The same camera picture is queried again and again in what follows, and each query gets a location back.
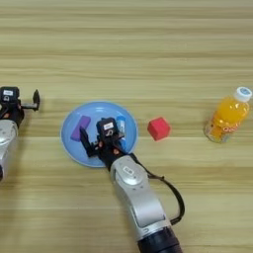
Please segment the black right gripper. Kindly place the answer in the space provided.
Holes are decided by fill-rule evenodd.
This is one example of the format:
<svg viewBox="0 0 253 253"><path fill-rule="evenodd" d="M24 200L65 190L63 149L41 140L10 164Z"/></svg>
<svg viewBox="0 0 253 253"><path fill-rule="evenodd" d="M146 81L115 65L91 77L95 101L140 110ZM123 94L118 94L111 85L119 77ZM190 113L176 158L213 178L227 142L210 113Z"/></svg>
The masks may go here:
<svg viewBox="0 0 253 253"><path fill-rule="evenodd" d="M110 169L116 160L128 155L128 152L122 147L122 138L126 140L125 134L118 131L116 135L107 137L105 140L98 136L95 142L90 142L86 129L80 128L80 141L87 155L98 157L107 169Z"/></svg>

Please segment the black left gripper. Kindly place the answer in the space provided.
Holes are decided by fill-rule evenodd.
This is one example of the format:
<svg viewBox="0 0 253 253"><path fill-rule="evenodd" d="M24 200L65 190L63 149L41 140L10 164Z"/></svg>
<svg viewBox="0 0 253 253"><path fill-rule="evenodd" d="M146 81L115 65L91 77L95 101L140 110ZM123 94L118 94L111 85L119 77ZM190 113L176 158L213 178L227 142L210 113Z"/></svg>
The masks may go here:
<svg viewBox="0 0 253 253"><path fill-rule="evenodd" d="M22 104L20 101L2 104L0 108L0 120L10 120L19 127L25 117L25 110L39 110L41 97L38 89L34 93L33 102L33 104Z"/></svg>

